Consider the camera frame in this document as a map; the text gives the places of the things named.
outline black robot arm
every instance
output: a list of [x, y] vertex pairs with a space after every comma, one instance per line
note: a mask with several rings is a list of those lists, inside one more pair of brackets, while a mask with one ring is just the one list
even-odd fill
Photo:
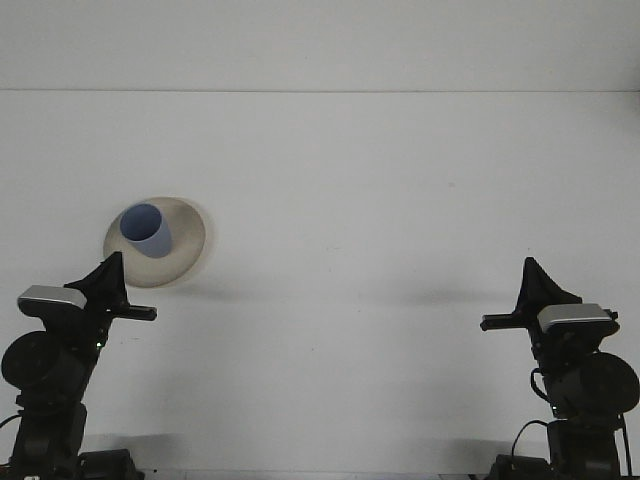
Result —
[[499, 456], [492, 480], [621, 478], [614, 433], [623, 425], [622, 414], [637, 405], [640, 382], [626, 362], [599, 350], [602, 339], [620, 328], [617, 318], [616, 312], [562, 290], [533, 258], [525, 260], [514, 311], [485, 315], [480, 326], [527, 329], [546, 394], [533, 379], [532, 386], [558, 420], [547, 427], [550, 465]]
[[[116, 317], [153, 320], [156, 309], [129, 304], [120, 252], [77, 282], [29, 288], [18, 298], [18, 307], [39, 317], [45, 331], [18, 338], [2, 359], [2, 375], [20, 390], [16, 403], [23, 408], [8, 476], [79, 478], [87, 460], [115, 458], [110, 452], [89, 454], [82, 462], [78, 457], [86, 420], [81, 401], [111, 322]], [[126, 451], [115, 455], [116, 463], [129, 458]], [[128, 462], [126, 471], [135, 473]]]

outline white wall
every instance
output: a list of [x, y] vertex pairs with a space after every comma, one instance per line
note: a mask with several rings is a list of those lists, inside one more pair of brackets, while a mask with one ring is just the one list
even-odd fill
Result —
[[528, 255], [620, 311], [604, 348], [640, 369], [637, 94], [498, 92], [637, 89], [640, 3], [150, 5], [0, 3], [0, 349], [39, 328], [16, 296], [93, 269], [131, 203], [183, 196], [215, 226], [196, 275], [130, 290], [159, 317], [114, 325], [85, 448], [486, 471], [550, 417], [526, 333], [478, 327]]
[[0, 2], [4, 88], [637, 90], [635, 0]]

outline paper plate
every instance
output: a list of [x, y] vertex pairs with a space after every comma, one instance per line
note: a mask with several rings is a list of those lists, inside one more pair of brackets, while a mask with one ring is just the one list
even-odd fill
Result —
[[206, 240], [202, 217], [184, 200], [156, 197], [139, 203], [150, 203], [162, 212], [171, 231], [173, 247], [162, 258], [150, 258], [136, 250], [120, 232], [122, 213], [111, 223], [104, 240], [104, 257], [115, 251], [124, 258], [124, 279], [135, 287], [158, 287], [173, 282], [198, 261]]

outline black cable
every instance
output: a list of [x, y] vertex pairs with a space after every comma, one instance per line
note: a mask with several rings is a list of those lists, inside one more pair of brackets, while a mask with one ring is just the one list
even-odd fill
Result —
[[[22, 415], [20, 415], [19, 413], [10, 416], [9, 418], [5, 418], [2, 422], [0, 422], [0, 428], [4, 427], [7, 423], [9, 423], [12, 420], [15, 420], [16, 418], [20, 418]], [[3, 463], [0, 465], [0, 468], [2, 467], [7, 467], [9, 464], [8, 463]]]
[[15, 415], [12, 415], [9, 418], [5, 418], [2, 422], [0, 422], [0, 428], [4, 427], [7, 423], [9, 423], [11, 420], [15, 420], [16, 418], [20, 418], [22, 415], [20, 415], [19, 413], [16, 413]]
[[633, 476], [633, 468], [631, 466], [631, 449], [629, 448], [629, 435], [627, 434], [627, 422], [624, 419], [624, 415], [620, 414], [620, 421], [622, 422], [622, 439], [624, 440], [624, 455], [627, 459], [627, 475]]
[[518, 435], [516, 435], [516, 439], [513, 441], [513, 445], [511, 445], [511, 464], [512, 465], [513, 465], [513, 457], [515, 456], [515, 453], [516, 453], [516, 443], [518, 443], [518, 440], [520, 439], [520, 435], [522, 435], [522, 432], [524, 432], [524, 430], [529, 425], [534, 425], [534, 424], [542, 425], [543, 427], [546, 427], [547, 425], [549, 425], [547, 422], [543, 422], [542, 420], [531, 420], [523, 425], [523, 427], [518, 432]]
[[535, 392], [536, 395], [538, 395], [545, 402], [551, 403], [551, 402], [549, 402], [549, 397], [547, 396], [547, 394], [544, 393], [540, 389], [540, 387], [538, 387], [538, 385], [536, 384], [536, 379], [535, 379], [535, 376], [534, 376], [536, 373], [539, 373], [539, 374], [542, 375], [542, 372], [540, 371], [539, 368], [534, 368], [533, 370], [531, 370], [531, 375], [529, 375], [529, 383], [531, 384], [531, 389]]

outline blue cup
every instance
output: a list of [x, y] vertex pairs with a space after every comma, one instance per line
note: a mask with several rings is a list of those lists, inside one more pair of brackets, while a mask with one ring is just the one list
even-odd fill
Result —
[[161, 258], [171, 251], [169, 226], [155, 205], [139, 203], [125, 210], [120, 219], [120, 232], [147, 257]]

